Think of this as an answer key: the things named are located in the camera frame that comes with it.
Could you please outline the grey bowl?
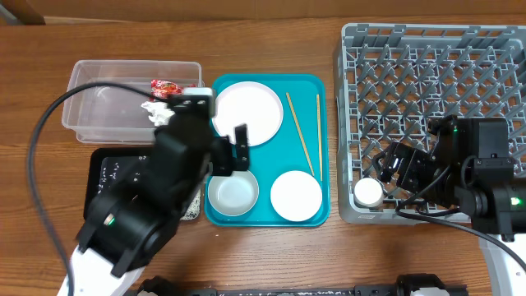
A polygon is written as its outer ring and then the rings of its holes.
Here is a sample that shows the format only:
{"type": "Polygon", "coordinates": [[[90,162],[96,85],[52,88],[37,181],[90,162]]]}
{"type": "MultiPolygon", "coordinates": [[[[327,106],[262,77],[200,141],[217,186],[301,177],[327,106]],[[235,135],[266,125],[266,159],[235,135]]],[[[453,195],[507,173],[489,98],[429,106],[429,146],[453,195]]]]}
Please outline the grey bowl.
{"type": "Polygon", "coordinates": [[[207,196],[212,208],[221,215],[240,216],[256,204],[259,184],[250,171],[234,171],[228,177],[212,177],[207,196]]]}

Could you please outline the wooden chopstick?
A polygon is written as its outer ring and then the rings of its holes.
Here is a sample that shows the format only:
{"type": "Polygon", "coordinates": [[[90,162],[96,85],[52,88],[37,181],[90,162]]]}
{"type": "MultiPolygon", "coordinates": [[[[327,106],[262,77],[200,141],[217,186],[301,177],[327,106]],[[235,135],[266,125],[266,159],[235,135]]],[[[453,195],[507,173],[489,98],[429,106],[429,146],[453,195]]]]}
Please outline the wooden chopstick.
{"type": "Polygon", "coordinates": [[[321,134],[321,98],[316,94],[316,116],[317,116],[317,136],[318,136],[318,155],[320,181],[323,182],[323,155],[322,155],[322,134],[321,134]]]}
{"type": "Polygon", "coordinates": [[[314,169],[312,167],[311,158],[310,158],[310,155],[309,155],[309,152],[308,152],[308,149],[307,149],[307,145],[306,145],[306,142],[305,142],[303,134],[302,134],[302,129],[301,129],[301,126],[299,124],[298,117],[297,117],[296,112],[295,112],[295,108],[293,106],[293,101],[292,101],[291,96],[290,96],[290,94],[288,92],[286,92],[285,94],[286,94],[286,98],[287,98],[287,101],[288,101],[288,106],[289,106],[291,114],[293,116],[293,121],[295,123],[295,127],[296,127],[296,130],[297,130],[300,142],[302,144],[303,152],[304,152],[304,155],[306,157],[308,167],[309,167],[309,169],[311,171],[311,175],[314,177],[315,174],[314,174],[314,169]]]}

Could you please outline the pile of rice grains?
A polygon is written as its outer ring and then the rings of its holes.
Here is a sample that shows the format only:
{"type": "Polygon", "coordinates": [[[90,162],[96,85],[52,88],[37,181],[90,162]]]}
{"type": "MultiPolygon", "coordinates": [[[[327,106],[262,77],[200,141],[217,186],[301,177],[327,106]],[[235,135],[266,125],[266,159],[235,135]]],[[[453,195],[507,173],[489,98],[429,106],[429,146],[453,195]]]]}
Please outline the pile of rice grains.
{"type": "MultiPolygon", "coordinates": [[[[118,180],[120,175],[124,175],[134,163],[144,164],[147,160],[148,157],[145,155],[104,157],[101,161],[96,195],[107,191],[118,180]]],[[[198,190],[182,220],[194,220],[199,216],[200,212],[201,190],[198,190]]]]}

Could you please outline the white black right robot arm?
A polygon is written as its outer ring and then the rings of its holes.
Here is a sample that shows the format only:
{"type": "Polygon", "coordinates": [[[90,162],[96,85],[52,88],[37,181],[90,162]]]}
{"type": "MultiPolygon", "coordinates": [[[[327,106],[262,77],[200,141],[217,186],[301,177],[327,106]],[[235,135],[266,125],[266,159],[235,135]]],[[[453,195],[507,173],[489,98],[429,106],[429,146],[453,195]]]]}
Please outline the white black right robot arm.
{"type": "Polygon", "coordinates": [[[406,219],[440,224],[479,238],[494,295],[525,293],[525,180],[514,174],[503,118],[433,119],[426,152],[401,142],[374,156],[383,183],[411,197],[395,208],[406,219]]]}

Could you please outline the white paper cup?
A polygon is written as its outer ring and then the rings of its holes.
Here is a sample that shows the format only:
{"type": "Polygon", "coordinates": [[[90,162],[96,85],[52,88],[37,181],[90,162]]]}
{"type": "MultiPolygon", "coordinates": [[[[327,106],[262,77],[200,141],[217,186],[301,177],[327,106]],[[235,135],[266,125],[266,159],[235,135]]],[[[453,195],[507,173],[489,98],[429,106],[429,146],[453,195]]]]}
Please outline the white paper cup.
{"type": "Polygon", "coordinates": [[[353,190],[354,201],[362,207],[378,207],[384,200],[383,187],[374,178],[361,178],[353,190]]]}

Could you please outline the white tissue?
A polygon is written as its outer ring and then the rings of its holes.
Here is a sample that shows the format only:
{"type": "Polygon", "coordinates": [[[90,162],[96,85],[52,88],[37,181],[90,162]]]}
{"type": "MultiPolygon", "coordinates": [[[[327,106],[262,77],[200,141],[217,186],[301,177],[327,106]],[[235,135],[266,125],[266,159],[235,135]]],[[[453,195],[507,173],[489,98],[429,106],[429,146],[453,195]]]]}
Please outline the white tissue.
{"type": "Polygon", "coordinates": [[[149,113],[148,119],[156,127],[167,125],[169,119],[175,114],[175,112],[172,111],[166,103],[159,101],[146,101],[141,104],[141,107],[149,113]]]}

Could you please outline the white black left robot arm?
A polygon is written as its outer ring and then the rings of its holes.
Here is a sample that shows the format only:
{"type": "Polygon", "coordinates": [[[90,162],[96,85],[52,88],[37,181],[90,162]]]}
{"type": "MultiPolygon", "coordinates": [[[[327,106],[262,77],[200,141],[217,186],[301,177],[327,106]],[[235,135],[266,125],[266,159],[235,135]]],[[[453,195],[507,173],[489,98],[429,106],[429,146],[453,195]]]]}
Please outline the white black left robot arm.
{"type": "Polygon", "coordinates": [[[173,115],[155,130],[147,159],[90,201],[61,295],[125,294],[176,234],[204,179],[248,169],[247,125],[235,127],[231,147],[209,121],[208,115],[173,115]]]}

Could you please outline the red snack wrapper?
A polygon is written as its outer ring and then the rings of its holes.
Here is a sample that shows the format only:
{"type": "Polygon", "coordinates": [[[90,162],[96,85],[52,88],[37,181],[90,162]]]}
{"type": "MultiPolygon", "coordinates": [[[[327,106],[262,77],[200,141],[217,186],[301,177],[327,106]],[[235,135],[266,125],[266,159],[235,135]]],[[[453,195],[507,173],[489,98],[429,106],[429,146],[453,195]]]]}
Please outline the red snack wrapper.
{"type": "Polygon", "coordinates": [[[161,99],[167,99],[170,95],[180,95],[186,88],[196,87],[196,84],[180,86],[171,81],[154,79],[150,83],[151,94],[161,99]]]}

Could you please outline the small white plate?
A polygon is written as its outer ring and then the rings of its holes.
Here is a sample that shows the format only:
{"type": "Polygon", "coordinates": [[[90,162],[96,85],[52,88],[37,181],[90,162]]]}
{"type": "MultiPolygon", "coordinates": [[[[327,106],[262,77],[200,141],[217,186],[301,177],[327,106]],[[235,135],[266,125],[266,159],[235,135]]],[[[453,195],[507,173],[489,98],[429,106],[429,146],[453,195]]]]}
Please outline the small white plate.
{"type": "Polygon", "coordinates": [[[272,184],[270,202],[282,218],[303,222],[312,218],[321,208],[321,186],[309,173],[288,171],[279,175],[272,184]]]}

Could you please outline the large white plate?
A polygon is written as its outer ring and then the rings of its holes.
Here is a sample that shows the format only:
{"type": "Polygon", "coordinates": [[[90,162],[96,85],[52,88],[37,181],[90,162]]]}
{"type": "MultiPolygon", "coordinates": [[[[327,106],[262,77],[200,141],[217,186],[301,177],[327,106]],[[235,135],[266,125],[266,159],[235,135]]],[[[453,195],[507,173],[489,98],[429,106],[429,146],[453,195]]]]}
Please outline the large white plate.
{"type": "Polygon", "coordinates": [[[254,81],[234,83],[219,92],[216,116],[212,124],[220,136],[229,136],[235,144],[234,129],[247,125],[247,143],[258,146],[269,141],[280,129],[283,105],[268,86],[254,81]]]}

